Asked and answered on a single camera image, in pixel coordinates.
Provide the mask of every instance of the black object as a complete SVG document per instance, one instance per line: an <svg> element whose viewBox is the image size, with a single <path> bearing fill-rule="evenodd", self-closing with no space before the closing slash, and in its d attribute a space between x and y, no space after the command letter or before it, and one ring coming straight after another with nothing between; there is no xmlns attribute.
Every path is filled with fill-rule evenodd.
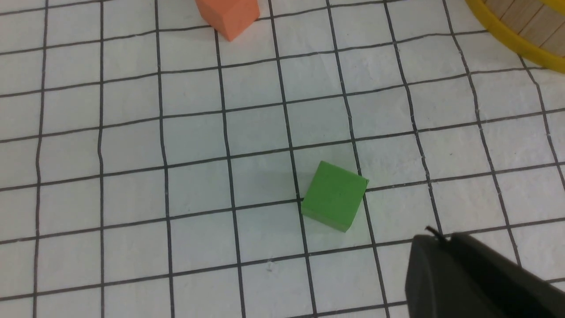
<svg viewBox="0 0 565 318"><path fill-rule="evenodd" d="M408 262L411 318L565 318L565 293L469 235L427 229Z"/></svg>

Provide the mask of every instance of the wooden slat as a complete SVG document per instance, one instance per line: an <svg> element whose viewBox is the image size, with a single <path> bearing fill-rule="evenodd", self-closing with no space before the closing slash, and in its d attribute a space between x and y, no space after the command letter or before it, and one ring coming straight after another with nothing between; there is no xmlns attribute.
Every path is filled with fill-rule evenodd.
<svg viewBox="0 0 565 318"><path fill-rule="evenodd" d="M565 16L548 6L543 6L522 29L520 36L540 47L564 22Z"/></svg>
<svg viewBox="0 0 565 318"><path fill-rule="evenodd" d="M512 31L520 33L542 6L543 3L538 0L515 0L502 15L501 21Z"/></svg>
<svg viewBox="0 0 565 318"><path fill-rule="evenodd" d="M514 0L486 0L485 4L500 19L513 2Z"/></svg>
<svg viewBox="0 0 565 318"><path fill-rule="evenodd" d="M560 57L565 57L565 23L553 33L541 48Z"/></svg>

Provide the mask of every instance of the foam block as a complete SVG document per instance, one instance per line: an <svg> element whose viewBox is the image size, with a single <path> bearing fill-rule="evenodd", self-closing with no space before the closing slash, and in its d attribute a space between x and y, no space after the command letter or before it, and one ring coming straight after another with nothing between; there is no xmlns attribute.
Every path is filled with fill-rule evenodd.
<svg viewBox="0 0 565 318"><path fill-rule="evenodd" d="M259 18L257 0L196 0L202 18L228 41Z"/></svg>
<svg viewBox="0 0 565 318"><path fill-rule="evenodd" d="M320 162L302 202L302 214L345 232L353 223L369 180Z"/></svg>

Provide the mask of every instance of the yellow rim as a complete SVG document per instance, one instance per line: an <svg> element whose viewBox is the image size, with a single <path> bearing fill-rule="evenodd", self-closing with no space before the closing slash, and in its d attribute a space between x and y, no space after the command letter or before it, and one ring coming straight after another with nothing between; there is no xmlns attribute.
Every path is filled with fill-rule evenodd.
<svg viewBox="0 0 565 318"><path fill-rule="evenodd" d="M565 0L541 0L546 6L565 15Z"/></svg>
<svg viewBox="0 0 565 318"><path fill-rule="evenodd" d="M507 28L498 18L490 12L482 0L466 0L467 4L479 22L495 38L506 45L512 51L522 55L535 64L547 67L551 70L565 73L565 58L551 54L524 40L511 29ZM559 7L565 9L561 0L544 0L544 3L558 3Z"/></svg>

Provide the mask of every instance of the orange cube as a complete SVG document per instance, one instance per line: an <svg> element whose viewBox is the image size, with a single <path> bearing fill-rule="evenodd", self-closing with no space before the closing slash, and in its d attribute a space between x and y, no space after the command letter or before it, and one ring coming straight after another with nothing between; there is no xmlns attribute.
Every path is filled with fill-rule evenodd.
<svg viewBox="0 0 565 318"><path fill-rule="evenodd" d="M228 41L259 18L257 0L196 0L196 5L202 18Z"/></svg>

